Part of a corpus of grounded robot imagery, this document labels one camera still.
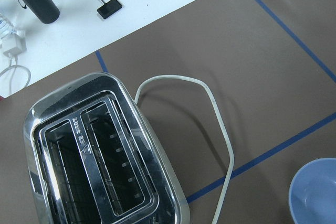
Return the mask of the blue bowl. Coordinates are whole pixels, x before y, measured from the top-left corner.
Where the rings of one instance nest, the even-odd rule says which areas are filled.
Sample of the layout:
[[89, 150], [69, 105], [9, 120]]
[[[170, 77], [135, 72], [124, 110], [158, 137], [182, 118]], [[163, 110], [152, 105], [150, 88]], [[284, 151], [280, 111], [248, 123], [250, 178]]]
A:
[[288, 193], [294, 223], [335, 223], [335, 158], [320, 158], [302, 166]]

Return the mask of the chrome cream two-slot toaster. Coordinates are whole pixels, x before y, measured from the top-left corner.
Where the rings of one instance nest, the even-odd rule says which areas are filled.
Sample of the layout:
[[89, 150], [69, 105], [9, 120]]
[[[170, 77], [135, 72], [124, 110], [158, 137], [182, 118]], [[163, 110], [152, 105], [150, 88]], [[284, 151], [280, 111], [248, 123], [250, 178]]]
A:
[[23, 135], [40, 223], [189, 223], [160, 141], [115, 76], [91, 73], [41, 98]]

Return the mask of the small black usb device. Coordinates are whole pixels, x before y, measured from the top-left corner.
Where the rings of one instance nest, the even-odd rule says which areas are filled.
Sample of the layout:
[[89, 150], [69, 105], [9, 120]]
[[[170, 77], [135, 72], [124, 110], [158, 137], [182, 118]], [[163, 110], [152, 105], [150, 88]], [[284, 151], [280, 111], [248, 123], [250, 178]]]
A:
[[102, 6], [97, 9], [97, 13], [103, 19], [109, 18], [123, 7], [123, 5], [118, 0], [109, 0], [107, 2], [105, 0], [100, 1], [102, 2]]

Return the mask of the white power adapter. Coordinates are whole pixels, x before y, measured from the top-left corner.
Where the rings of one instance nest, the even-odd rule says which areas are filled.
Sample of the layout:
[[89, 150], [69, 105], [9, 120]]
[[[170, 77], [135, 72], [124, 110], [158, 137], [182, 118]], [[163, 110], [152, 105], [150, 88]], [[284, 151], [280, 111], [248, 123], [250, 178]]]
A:
[[17, 56], [26, 51], [24, 38], [12, 33], [1, 39], [2, 53], [7, 57]]

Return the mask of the clear plastic water bottle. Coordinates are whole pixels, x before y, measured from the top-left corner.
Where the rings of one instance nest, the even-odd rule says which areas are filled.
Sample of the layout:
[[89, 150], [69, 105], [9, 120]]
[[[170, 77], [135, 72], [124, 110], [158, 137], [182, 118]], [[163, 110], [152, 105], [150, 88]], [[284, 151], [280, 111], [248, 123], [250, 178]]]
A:
[[0, 14], [0, 38], [3, 40], [9, 35], [17, 33], [12, 22], [3, 14]]

